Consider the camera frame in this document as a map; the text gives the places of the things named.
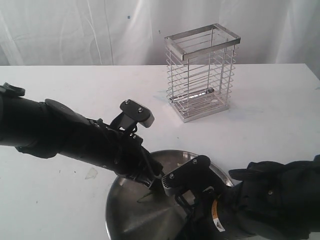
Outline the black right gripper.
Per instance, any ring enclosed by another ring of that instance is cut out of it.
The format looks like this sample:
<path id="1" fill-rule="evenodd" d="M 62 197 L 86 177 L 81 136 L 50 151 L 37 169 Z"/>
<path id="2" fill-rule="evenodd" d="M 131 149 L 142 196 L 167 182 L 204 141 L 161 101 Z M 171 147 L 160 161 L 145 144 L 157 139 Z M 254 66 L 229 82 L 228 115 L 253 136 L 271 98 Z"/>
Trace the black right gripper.
<path id="1" fill-rule="evenodd" d="M 216 230 L 211 208 L 214 200 L 225 190 L 225 183 L 214 172 L 206 172 L 190 180 L 186 186 L 195 197 L 194 204 L 175 239 L 212 240 Z"/>

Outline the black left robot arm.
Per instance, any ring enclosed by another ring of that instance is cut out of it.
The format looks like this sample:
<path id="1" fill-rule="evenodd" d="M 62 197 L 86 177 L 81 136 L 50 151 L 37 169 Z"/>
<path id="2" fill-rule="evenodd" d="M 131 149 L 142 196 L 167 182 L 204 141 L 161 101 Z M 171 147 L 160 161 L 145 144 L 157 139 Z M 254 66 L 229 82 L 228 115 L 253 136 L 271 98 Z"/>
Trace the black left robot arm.
<path id="1" fill-rule="evenodd" d="M 131 99 L 123 101 L 120 109 L 106 124 L 52 99 L 27 99 L 23 88 L 4 83 L 0 87 L 0 143 L 41 159 L 63 155 L 113 171 L 152 191 L 159 189 L 163 166 L 137 135 L 138 125 L 149 128 L 155 118 Z"/>

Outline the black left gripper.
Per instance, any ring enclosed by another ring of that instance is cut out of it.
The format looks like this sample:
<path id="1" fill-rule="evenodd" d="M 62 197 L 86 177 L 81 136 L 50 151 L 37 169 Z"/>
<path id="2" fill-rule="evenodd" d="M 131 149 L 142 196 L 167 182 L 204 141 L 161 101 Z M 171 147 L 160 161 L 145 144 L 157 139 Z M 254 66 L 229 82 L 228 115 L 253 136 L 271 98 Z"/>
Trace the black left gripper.
<path id="1" fill-rule="evenodd" d="M 161 184 L 163 166 L 142 146 L 143 139 L 136 134 L 138 123 L 136 117 L 131 118 L 123 112 L 109 125 L 99 120 L 106 141 L 106 154 L 99 166 L 154 190 Z"/>

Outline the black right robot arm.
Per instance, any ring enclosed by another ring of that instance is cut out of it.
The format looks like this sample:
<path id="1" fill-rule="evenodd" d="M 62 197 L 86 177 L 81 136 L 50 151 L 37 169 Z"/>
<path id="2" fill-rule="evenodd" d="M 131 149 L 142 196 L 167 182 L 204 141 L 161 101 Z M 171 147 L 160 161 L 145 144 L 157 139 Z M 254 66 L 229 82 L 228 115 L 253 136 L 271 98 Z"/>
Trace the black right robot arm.
<path id="1" fill-rule="evenodd" d="M 197 193 L 178 240 L 306 240 L 320 230 L 320 157 L 251 162 Z"/>

